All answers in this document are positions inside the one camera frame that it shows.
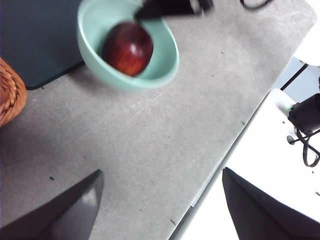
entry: gray table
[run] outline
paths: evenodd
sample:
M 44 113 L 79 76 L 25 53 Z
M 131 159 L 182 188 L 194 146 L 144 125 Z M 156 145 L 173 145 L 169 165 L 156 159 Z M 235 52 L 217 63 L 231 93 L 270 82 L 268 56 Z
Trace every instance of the gray table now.
M 0 129 L 3 225 L 102 169 L 91 240 L 171 235 L 316 19 L 301 0 L 215 6 L 167 20 L 181 64 L 163 88 L 114 91 L 84 66 L 28 93 Z

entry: black device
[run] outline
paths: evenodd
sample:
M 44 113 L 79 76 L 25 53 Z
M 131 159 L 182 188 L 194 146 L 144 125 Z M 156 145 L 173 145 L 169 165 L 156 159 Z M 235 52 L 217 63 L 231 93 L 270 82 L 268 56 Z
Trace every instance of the black device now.
M 303 102 L 295 104 L 289 112 L 289 121 L 295 127 L 297 140 L 293 140 L 290 144 L 300 141 L 303 143 L 303 162 L 307 167 L 315 167 L 320 162 L 320 151 L 309 144 L 312 136 L 320 133 L 320 93 L 317 93 Z M 316 154 L 313 163 L 308 162 L 308 150 Z
M 320 93 L 295 104 L 288 119 L 306 135 L 320 129 Z
M 266 0 L 258 5 L 248 5 L 239 0 L 248 11 L 259 10 L 273 0 Z M 213 0 L 147 0 L 135 14 L 136 19 L 152 19 L 162 16 L 200 15 L 214 9 Z

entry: white surface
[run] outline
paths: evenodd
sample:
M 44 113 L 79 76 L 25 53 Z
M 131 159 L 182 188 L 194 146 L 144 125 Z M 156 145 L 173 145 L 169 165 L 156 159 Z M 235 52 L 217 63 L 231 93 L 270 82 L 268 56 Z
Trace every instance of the white surface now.
M 302 62 L 320 66 L 320 0 L 306 0 L 317 14 L 318 21 L 296 50 L 294 56 Z
M 231 150 L 225 166 L 281 203 L 319 222 L 320 196 L 315 192 L 320 191 L 320 165 L 306 167 L 302 143 L 287 142 L 288 135 L 295 137 L 286 116 L 294 103 L 279 89 L 273 90 Z M 312 140 L 317 147 L 319 137 Z M 238 239 L 225 198 L 222 172 L 216 174 L 215 183 L 182 240 Z

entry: floor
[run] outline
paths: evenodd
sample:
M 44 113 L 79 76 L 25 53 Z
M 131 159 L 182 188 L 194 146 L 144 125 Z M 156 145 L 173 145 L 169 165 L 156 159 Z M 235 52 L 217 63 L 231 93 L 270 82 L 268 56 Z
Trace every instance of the floor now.
M 293 57 L 271 89 L 280 89 L 303 65 L 303 62 Z M 296 102 L 302 102 L 320 93 L 319 78 L 320 66 L 308 66 L 284 92 Z

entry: wicker basket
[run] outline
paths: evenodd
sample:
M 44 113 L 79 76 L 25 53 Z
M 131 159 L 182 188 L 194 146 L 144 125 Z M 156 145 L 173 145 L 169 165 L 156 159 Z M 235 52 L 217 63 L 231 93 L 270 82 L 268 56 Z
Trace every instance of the wicker basket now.
M 0 58 L 0 127 L 15 118 L 26 105 L 27 90 L 18 74 Z

